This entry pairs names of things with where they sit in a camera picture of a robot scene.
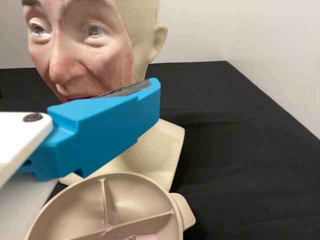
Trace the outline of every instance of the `ear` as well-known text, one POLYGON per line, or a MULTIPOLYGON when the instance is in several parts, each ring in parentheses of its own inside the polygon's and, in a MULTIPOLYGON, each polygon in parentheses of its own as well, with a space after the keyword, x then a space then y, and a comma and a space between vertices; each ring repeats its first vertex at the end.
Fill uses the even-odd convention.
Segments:
POLYGON ((149 58, 149 63, 151 63, 156 58, 156 56, 164 46, 168 36, 168 29, 164 24, 157 24, 154 27, 153 33, 153 47, 149 58))

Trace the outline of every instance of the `screw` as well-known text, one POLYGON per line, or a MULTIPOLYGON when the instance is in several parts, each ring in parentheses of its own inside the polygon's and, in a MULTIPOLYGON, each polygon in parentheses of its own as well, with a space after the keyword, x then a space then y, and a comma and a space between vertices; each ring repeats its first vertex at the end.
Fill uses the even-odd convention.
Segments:
POLYGON ((40 113, 31 113, 31 114, 28 114, 27 116, 25 116, 23 118, 23 121, 25 123, 31 123, 31 122, 39 121, 39 120, 41 120, 43 118, 44 117, 40 113))

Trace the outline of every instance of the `eye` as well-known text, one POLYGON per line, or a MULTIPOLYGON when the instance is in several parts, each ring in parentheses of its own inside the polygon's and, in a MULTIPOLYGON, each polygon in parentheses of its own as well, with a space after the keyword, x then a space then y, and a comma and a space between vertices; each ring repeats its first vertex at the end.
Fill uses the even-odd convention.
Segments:
POLYGON ((31 29, 31 33, 38 37, 42 37, 50 34, 47 30, 45 30, 44 28, 42 28, 41 26, 35 23, 31 24, 30 29, 31 29))
POLYGON ((97 38, 104 35, 104 31, 99 26, 89 26, 88 36, 92 38, 97 38))

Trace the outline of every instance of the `black tablecloth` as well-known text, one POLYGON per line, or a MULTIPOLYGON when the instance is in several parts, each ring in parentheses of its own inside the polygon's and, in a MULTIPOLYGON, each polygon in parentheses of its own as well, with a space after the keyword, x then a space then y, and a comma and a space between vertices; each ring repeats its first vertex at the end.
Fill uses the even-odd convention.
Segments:
MULTIPOLYGON (((161 118, 185 128, 171 189, 196 216, 184 239, 320 239, 319 139, 228 62, 153 64, 147 76, 161 82, 161 118)), ((59 103, 35 69, 0 79, 0 111, 59 103)))

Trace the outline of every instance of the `white wall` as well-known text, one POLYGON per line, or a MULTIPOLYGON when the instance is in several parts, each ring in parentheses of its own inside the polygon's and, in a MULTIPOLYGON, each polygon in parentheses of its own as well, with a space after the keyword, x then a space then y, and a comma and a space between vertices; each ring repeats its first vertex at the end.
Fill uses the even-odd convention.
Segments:
POLYGON ((155 63, 226 60, 233 0, 160 0, 168 39, 155 63))
MULTIPOLYGON (((232 0, 160 0, 159 23, 168 39, 155 63, 226 59, 232 0)), ((20 0, 0 8, 0 69, 33 67, 20 0)))
POLYGON ((320 1, 242 0, 227 60, 320 138, 320 1))
POLYGON ((33 67, 20 0, 1 1, 0 24, 0 69, 33 67))

